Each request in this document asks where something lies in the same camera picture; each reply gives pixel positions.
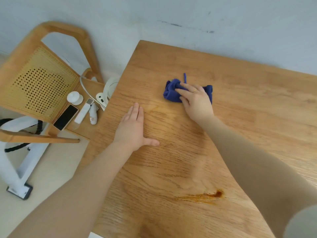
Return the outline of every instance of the phone screen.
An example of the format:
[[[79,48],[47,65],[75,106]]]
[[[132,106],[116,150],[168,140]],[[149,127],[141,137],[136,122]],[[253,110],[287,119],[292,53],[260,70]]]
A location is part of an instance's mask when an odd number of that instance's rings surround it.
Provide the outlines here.
[[[74,107],[73,105],[69,105],[65,111],[59,116],[59,118],[53,124],[59,130],[63,130],[63,128],[70,122],[70,120],[75,116],[77,113],[78,108]]]

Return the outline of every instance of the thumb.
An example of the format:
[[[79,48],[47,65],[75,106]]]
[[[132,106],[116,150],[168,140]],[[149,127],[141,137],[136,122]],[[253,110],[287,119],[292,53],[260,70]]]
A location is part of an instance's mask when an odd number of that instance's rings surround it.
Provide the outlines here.
[[[159,141],[156,139],[144,138],[143,145],[159,146]]]
[[[183,96],[180,96],[179,99],[182,101],[182,103],[184,104],[185,108],[189,107],[189,102],[186,98],[184,98]]]

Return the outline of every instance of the blue rag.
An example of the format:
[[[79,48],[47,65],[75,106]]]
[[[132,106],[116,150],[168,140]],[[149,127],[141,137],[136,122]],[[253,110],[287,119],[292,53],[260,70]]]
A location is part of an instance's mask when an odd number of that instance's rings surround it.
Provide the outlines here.
[[[182,101],[179,99],[180,94],[175,91],[176,88],[187,90],[186,88],[180,85],[180,80],[173,79],[172,81],[167,81],[163,96],[165,99],[169,101],[181,103]],[[209,100],[212,103],[212,85],[207,85],[203,88],[205,92],[208,94]]]

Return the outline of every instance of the hand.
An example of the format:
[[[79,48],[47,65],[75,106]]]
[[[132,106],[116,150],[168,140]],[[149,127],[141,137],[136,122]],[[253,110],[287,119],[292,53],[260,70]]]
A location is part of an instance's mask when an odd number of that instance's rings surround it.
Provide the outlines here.
[[[113,142],[132,148],[132,151],[138,150],[143,145],[159,146],[158,140],[143,137],[143,120],[143,108],[135,103],[122,117]]]
[[[214,116],[208,95],[199,85],[186,83],[180,83],[180,85],[188,89],[188,91],[179,88],[175,89],[181,95],[180,100],[183,102],[186,113],[192,120],[202,126]]]

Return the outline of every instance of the sleeve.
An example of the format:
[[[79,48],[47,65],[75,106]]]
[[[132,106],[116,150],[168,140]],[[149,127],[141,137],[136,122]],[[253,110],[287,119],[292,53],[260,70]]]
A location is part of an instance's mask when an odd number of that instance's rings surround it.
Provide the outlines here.
[[[317,205],[298,212],[287,224],[283,238],[316,238]]]

